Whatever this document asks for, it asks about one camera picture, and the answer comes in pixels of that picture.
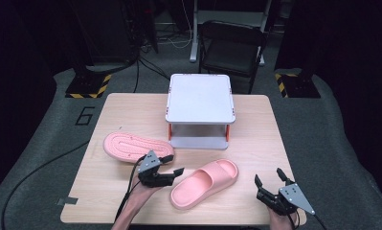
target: chair backrest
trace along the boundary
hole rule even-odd
[[[200,38],[230,40],[254,46],[265,46],[265,36],[257,27],[210,20],[203,23]]]

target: wooden table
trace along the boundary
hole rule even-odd
[[[61,214],[63,222],[114,222],[133,164],[108,156],[102,147],[103,139],[121,130],[167,141],[167,98],[167,94],[108,96],[69,194],[78,202],[65,204]],[[206,163],[227,158],[238,166],[237,182],[186,211],[170,204],[173,187],[165,187],[146,203],[132,223],[238,226],[269,223],[265,205],[256,199],[255,175],[258,174],[263,187],[273,194],[284,186],[276,173],[277,168],[292,180],[294,177],[269,99],[261,95],[234,95],[234,104],[236,121],[231,125],[226,150],[175,149],[173,162],[161,166],[159,173],[185,168],[183,175],[175,179],[175,186]],[[306,215],[302,210],[300,216],[304,224]]]

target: gray carpet floor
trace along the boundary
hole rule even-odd
[[[294,177],[328,229],[382,229],[382,196],[372,176],[358,163],[342,124],[341,113],[330,88],[313,78],[321,99],[285,99],[275,80],[274,63],[281,34],[270,34],[264,52],[265,65],[258,69],[253,94],[269,97]],[[142,52],[142,58],[167,76],[197,73],[190,63],[191,45],[160,41],[159,53]],[[105,70],[114,65],[93,67]],[[298,70],[277,70],[293,73]],[[115,73],[98,99],[70,99],[64,92],[74,77],[72,70],[55,76],[57,92],[40,127],[0,186],[0,226],[4,205],[13,188],[30,172],[55,157],[59,159],[33,173],[15,190],[5,212],[6,229],[110,229],[111,224],[66,224],[60,221],[62,206],[56,205],[72,187],[102,106],[110,93],[133,92],[136,64]],[[234,93],[246,85],[233,80]],[[140,63],[136,93],[167,93],[169,80]],[[92,114],[87,126],[76,126],[82,110]],[[302,229],[322,229],[307,215]],[[133,226],[132,229],[240,229],[239,226]]]

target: pink slipper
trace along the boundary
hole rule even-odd
[[[147,139],[126,132],[112,132],[103,141],[104,151],[111,157],[130,163],[153,150],[158,157],[173,155],[173,147],[168,142]]]
[[[234,184],[237,177],[235,163],[226,159],[213,161],[181,181],[170,193],[170,202],[177,209],[190,209]]]

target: upside-down pink slipper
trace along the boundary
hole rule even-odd
[[[170,202],[177,209],[190,209],[205,198],[234,184],[237,177],[235,163],[227,159],[213,161],[175,186],[170,193]]]
[[[170,143],[140,137],[127,132],[112,132],[103,141],[104,151],[111,157],[130,163],[153,150],[158,157],[173,155]]]

